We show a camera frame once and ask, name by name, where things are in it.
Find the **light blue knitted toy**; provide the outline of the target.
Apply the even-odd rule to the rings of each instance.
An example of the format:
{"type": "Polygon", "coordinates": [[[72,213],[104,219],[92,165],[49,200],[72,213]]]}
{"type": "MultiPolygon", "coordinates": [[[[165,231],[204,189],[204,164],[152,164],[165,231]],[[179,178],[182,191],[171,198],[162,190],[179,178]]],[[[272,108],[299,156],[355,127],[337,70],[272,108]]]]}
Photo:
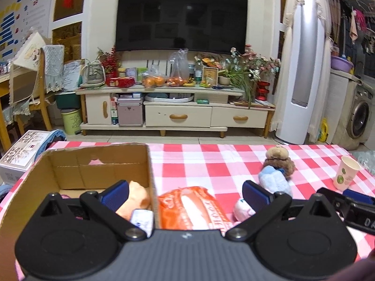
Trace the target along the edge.
{"type": "Polygon", "coordinates": [[[292,197],[292,189],[284,174],[273,166],[266,166],[258,174],[259,184],[268,192],[284,192],[292,197]]]}

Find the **orange plush toy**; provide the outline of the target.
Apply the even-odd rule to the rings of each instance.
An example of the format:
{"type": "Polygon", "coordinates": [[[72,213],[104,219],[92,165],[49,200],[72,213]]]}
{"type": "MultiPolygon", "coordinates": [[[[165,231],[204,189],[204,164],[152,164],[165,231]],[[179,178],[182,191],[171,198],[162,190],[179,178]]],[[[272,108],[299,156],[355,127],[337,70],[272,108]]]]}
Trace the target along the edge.
{"type": "Polygon", "coordinates": [[[130,221],[132,212],[136,209],[149,209],[151,197],[148,191],[138,182],[131,181],[129,184],[128,199],[116,211],[116,214],[130,221]]]}

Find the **blue white tissue pack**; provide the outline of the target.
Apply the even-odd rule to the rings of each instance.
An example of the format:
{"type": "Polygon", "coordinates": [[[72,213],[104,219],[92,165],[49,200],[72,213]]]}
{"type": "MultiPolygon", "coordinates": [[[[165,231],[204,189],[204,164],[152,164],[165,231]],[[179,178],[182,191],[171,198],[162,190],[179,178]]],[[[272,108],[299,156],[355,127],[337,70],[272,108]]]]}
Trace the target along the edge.
{"type": "Polygon", "coordinates": [[[135,209],[131,214],[130,222],[150,237],[154,229],[154,212],[148,209],[135,209]]]}

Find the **orange plastic bread bag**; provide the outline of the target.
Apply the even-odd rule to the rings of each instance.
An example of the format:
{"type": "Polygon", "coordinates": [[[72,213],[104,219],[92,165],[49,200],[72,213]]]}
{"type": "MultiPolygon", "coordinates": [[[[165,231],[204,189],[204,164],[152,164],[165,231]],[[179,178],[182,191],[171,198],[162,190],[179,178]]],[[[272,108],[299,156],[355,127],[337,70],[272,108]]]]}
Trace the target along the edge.
{"type": "Polygon", "coordinates": [[[158,197],[160,227],[166,230],[220,230],[233,223],[215,197],[201,186],[166,192],[158,197]]]}

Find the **cardboard box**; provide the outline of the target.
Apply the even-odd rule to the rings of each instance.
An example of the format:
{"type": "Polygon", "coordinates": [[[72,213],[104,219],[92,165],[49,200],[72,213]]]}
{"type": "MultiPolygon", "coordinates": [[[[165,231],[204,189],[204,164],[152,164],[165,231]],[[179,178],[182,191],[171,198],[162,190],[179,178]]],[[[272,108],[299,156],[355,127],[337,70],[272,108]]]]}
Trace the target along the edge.
{"type": "Polygon", "coordinates": [[[158,212],[149,147],[140,143],[65,147],[54,145],[15,183],[1,203],[1,280],[17,280],[15,242],[50,192],[76,196],[104,190],[119,180],[146,188],[158,212]]]}

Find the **yellow detergent bottle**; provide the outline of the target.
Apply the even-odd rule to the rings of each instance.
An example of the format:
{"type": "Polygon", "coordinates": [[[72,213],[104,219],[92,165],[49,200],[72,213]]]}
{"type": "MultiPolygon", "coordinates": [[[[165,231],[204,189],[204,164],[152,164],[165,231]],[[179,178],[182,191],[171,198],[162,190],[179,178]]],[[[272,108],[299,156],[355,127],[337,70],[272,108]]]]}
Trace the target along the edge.
{"type": "Polygon", "coordinates": [[[324,117],[321,122],[318,140],[320,142],[325,143],[327,141],[328,135],[329,135],[329,127],[328,127],[327,119],[324,117]]]}

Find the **green waste bin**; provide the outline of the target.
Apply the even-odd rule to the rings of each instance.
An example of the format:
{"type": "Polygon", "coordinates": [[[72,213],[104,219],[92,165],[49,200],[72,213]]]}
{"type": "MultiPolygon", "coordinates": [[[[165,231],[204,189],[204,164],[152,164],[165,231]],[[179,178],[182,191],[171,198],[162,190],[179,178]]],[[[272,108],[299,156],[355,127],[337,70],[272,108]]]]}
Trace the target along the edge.
{"type": "Polygon", "coordinates": [[[80,109],[61,110],[64,131],[67,135],[75,135],[81,132],[82,116],[80,109]]]}

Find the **white printed box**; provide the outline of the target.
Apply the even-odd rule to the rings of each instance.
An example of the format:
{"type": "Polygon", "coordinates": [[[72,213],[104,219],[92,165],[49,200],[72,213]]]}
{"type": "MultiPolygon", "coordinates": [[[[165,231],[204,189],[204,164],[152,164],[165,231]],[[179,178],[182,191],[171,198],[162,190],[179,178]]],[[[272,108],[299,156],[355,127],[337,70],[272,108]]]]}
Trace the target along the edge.
{"type": "Polygon", "coordinates": [[[1,157],[1,180],[14,185],[33,165],[42,144],[52,135],[51,131],[28,130],[1,157]]]}

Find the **washing machine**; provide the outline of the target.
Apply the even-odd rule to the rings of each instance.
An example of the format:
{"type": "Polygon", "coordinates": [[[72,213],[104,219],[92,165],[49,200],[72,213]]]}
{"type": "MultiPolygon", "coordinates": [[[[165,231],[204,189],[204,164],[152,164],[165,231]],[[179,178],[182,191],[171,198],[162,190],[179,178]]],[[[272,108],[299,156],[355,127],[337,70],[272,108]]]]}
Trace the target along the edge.
{"type": "Polygon", "coordinates": [[[355,150],[369,139],[374,125],[374,88],[354,75],[332,70],[330,90],[333,103],[339,105],[332,143],[355,150]]]}

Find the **pink storage box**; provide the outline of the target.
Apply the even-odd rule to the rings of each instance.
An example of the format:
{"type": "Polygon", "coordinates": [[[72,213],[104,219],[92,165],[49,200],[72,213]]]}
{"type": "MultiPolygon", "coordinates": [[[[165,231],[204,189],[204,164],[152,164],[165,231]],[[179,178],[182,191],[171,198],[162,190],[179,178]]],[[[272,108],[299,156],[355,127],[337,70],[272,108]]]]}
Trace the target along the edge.
{"type": "Polygon", "coordinates": [[[118,98],[118,123],[120,126],[142,126],[144,123],[142,98],[118,98]]]}

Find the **cream TV cabinet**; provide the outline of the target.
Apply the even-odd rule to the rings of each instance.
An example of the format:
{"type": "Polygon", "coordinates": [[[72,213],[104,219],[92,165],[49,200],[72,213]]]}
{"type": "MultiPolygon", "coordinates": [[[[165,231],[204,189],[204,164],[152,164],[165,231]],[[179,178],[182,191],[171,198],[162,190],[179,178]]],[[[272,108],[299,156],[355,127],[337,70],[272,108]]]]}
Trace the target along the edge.
{"type": "Polygon", "coordinates": [[[242,101],[244,92],[236,88],[213,89],[194,86],[145,88],[103,87],[79,89],[84,132],[93,130],[208,131],[224,138],[229,128],[262,129],[268,136],[275,106],[242,101]],[[142,126],[120,126],[118,98],[142,98],[142,126]]]}

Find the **red vase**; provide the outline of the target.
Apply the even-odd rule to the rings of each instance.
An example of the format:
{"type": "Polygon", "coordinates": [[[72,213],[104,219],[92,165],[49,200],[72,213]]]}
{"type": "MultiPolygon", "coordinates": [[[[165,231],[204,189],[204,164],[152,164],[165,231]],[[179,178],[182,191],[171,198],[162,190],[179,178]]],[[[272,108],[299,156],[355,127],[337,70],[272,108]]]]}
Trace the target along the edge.
{"type": "Polygon", "coordinates": [[[256,89],[255,89],[255,99],[266,101],[268,98],[270,83],[267,81],[257,81],[256,89]]]}

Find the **framed picture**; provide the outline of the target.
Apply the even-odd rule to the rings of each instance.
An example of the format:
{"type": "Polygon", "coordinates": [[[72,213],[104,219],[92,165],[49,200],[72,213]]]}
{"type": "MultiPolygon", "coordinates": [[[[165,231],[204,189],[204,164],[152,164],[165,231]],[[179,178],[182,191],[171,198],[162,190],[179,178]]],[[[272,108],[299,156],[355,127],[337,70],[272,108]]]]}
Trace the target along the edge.
{"type": "Polygon", "coordinates": [[[216,67],[204,67],[202,71],[202,83],[207,86],[217,86],[219,69],[216,67]]]}

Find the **purple basin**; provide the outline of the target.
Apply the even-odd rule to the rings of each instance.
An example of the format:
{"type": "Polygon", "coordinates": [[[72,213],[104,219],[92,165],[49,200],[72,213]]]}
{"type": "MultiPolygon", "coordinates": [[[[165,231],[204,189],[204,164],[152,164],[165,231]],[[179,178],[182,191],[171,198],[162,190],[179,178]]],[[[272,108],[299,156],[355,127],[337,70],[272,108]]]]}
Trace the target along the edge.
{"type": "Polygon", "coordinates": [[[353,63],[339,56],[331,56],[331,68],[349,73],[353,68],[353,63]]]}

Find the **clear plastic bag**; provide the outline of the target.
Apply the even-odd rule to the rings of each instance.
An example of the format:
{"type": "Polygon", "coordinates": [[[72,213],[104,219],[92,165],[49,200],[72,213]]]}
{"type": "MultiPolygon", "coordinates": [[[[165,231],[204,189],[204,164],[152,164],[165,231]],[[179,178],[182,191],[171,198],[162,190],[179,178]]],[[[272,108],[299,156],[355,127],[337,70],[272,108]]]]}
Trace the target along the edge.
{"type": "Polygon", "coordinates": [[[188,49],[179,49],[171,54],[169,62],[171,64],[170,75],[166,80],[169,87],[180,87],[189,80],[188,49]]]}

